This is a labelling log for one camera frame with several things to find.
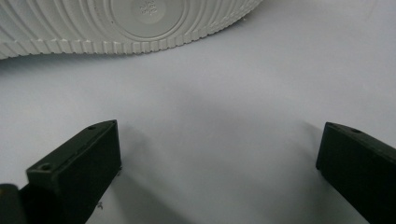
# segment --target white sneaker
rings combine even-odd
[[[224,29],[261,1],[0,0],[0,59],[170,49]]]

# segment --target shoe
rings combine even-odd
[[[262,0],[0,0],[0,59],[171,49],[238,21]]]

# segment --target sole ridge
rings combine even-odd
[[[18,15],[18,10],[14,10],[8,0],[1,1],[0,7],[7,15],[5,20],[0,21],[0,59],[40,53],[139,54],[172,49],[230,26],[248,14],[262,0],[219,0],[217,2],[172,0],[172,3],[170,0],[56,0],[52,3],[54,10],[60,13],[61,18],[64,18],[63,24],[59,26],[67,27],[67,31],[64,31],[65,35],[69,33],[74,36],[67,38],[67,35],[62,39],[60,38],[62,34],[58,33],[53,21],[50,22],[49,13],[45,12],[49,9],[42,6],[43,2],[35,1],[39,0],[28,0],[26,3],[32,10],[32,14],[36,16],[36,20],[39,21],[35,26],[40,28],[37,30],[44,30],[53,38],[45,39],[29,32],[29,29],[25,27],[27,23],[23,21],[22,16]],[[132,28],[135,29],[132,29],[132,33],[128,24],[120,27],[123,23],[122,19],[119,19],[115,13],[106,13],[106,10],[123,8],[124,5],[131,6],[130,4],[134,2],[140,4],[132,7],[137,12],[132,11],[131,14],[126,15],[134,25]],[[178,8],[178,11],[172,13],[172,8]],[[79,30],[81,28],[78,29],[81,24],[75,25],[77,21],[72,18],[75,13],[79,13],[79,16],[84,18],[84,22],[81,22],[87,26],[84,33]],[[108,15],[112,14],[114,14],[112,18],[109,18]],[[26,37],[15,38],[12,32],[6,29],[10,24],[14,24],[15,29],[19,29]],[[166,29],[154,29],[159,25]]]

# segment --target black plastic piece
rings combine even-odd
[[[396,223],[395,148],[359,130],[326,123],[317,168],[370,223]]]
[[[0,185],[0,223],[26,224],[20,194],[14,185]]]
[[[120,166],[117,122],[92,125],[26,171],[29,184],[18,195],[22,212],[29,224],[83,224]],[[0,223],[15,223],[3,213],[4,199],[0,195],[0,216],[8,222]]]

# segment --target white shoe sole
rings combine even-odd
[[[146,53],[224,29],[262,0],[0,0],[0,59]]]

